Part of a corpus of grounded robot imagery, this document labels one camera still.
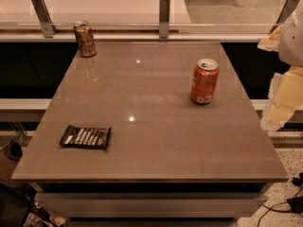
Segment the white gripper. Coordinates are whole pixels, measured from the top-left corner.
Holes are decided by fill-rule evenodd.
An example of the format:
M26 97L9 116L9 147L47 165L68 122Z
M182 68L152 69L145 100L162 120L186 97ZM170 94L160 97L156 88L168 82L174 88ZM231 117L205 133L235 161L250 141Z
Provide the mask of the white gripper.
M298 6L283 25L262 39L258 49L279 49L279 58L292 66L284 74L274 73L260 120L265 131L278 131L303 105L303 7Z

